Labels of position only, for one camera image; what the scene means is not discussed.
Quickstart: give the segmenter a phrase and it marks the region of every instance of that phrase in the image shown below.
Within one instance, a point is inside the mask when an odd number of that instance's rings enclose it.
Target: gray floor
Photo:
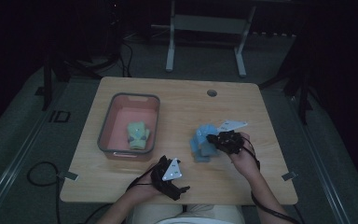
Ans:
[[[259,84],[273,77],[293,43],[293,38],[275,36],[267,38],[251,35],[243,58],[247,77],[238,77],[233,49],[217,46],[195,46],[178,36],[172,73],[165,72],[167,56],[166,36],[158,35],[151,43],[136,36],[127,38],[132,47],[131,74],[133,78],[175,78]],[[123,46],[125,62],[130,50]],[[121,76],[121,65],[100,71],[103,76]],[[25,147],[23,164],[16,178],[9,181],[11,188],[0,198],[0,223],[54,223],[55,187],[39,188],[26,179],[28,170],[39,161],[51,161],[59,170],[69,168],[90,110],[98,81],[74,72],[69,83],[54,82],[56,96],[48,111],[42,112],[43,99],[35,96],[42,85],[42,70],[35,73],[13,100],[0,119],[0,178],[16,154]],[[306,223],[358,223],[358,174],[342,141],[325,111],[310,97],[313,110],[307,112],[308,125],[303,126],[296,117],[296,99],[282,93],[284,81],[262,91],[283,156],[290,171],[298,174],[293,179],[298,194],[297,207]],[[53,111],[69,111],[67,123],[50,122]],[[320,156],[326,175],[315,162],[315,151]],[[332,186],[326,186],[328,177]],[[41,168],[34,178],[54,181],[53,170]],[[328,195],[333,188],[336,196]],[[331,202],[337,197],[338,204]],[[101,204],[60,202],[62,223],[82,223]],[[293,206],[286,207],[298,218]],[[247,223],[259,223],[255,208],[244,206]]]

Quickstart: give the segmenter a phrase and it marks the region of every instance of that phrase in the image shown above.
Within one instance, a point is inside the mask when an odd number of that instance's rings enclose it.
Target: person's right hand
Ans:
[[[250,140],[250,136],[247,133],[241,133],[241,135]],[[254,149],[250,146],[248,141],[244,141],[244,147],[249,149],[252,153],[255,153]],[[257,168],[255,159],[249,152],[241,150],[238,154],[228,155],[231,158],[232,163],[234,163],[235,168],[240,172],[241,175],[245,176],[246,179],[250,180],[252,177],[260,175],[260,171]]]

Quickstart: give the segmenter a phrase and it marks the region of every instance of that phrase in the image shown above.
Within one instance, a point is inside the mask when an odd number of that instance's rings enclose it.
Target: person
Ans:
[[[250,136],[247,133],[241,133],[242,137],[247,139],[244,141],[244,147],[251,150],[255,154],[254,150],[251,148],[249,142]],[[229,154],[228,155],[237,171],[243,175],[244,178],[249,182],[252,193],[257,201],[263,206],[267,207],[270,210],[278,212],[283,216],[287,216],[286,211],[279,204],[278,200],[273,195],[271,189],[269,188],[268,183],[265,178],[260,173],[255,158],[245,150],[241,150],[238,154]],[[148,223],[158,223],[158,224],[173,224],[173,223],[208,223],[208,224],[242,224],[244,223],[244,218],[240,210],[235,212],[233,209],[230,209],[229,206],[224,205],[207,205],[207,204],[198,204],[198,205],[189,205],[187,212],[182,212],[182,206],[180,210],[178,209],[177,204],[142,204],[152,199],[153,197],[161,194],[157,189],[152,185],[147,185],[151,183],[151,177],[145,175],[138,181],[139,184],[126,191],[98,220],[98,224],[120,224],[123,220],[130,218],[130,221],[127,220],[127,224],[148,224]],[[273,216],[271,213],[266,212],[264,209],[257,206],[257,213],[259,215],[260,221],[263,224],[286,224],[293,223],[289,220],[283,219],[281,217]]]

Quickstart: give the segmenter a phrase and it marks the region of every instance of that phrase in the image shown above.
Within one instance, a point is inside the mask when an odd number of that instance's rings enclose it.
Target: hand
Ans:
[[[151,164],[147,170],[151,169],[154,165],[155,164]],[[151,172],[138,180],[137,184],[141,185],[135,185],[125,193],[129,195],[130,200],[134,204],[143,203],[159,194],[162,194],[155,187],[153,187],[150,174]]]
[[[241,135],[250,140],[250,136],[247,133],[241,133]],[[250,146],[248,141],[244,141],[244,147],[249,149],[252,153],[255,153],[254,149]],[[257,168],[255,159],[249,152],[241,150],[238,154],[228,155],[231,158],[232,163],[234,163],[235,168],[240,172],[241,175],[245,176],[246,179],[250,180],[251,178],[260,175],[260,171]]]

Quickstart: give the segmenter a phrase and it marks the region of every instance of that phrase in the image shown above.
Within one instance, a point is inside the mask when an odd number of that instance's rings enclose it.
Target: wooden table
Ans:
[[[209,96],[208,90],[217,91],[217,95]],[[155,94],[160,99],[151,161],[108,160],[97,146],[110,101],[113,95],[123,91]],[[173,184],[191,189],[178,201],[161,195],[149,203],[253,204],[247,181],[226,154],[221,153],[206,163],[194,162],[191,154],[189,140],[199,126],[211,123],[218,127],[226,119],[248,122],[236,131],[251,135],[261,172],[279,202],[296,203],[292,181],[282,179],[288,170],[255,84],[125,77],[102,79],[69,169],[79,178],[65,180],[61,199],[75,203],[115,202],[134,178],[166,155],[181,161],[183,177],[173,180]]]

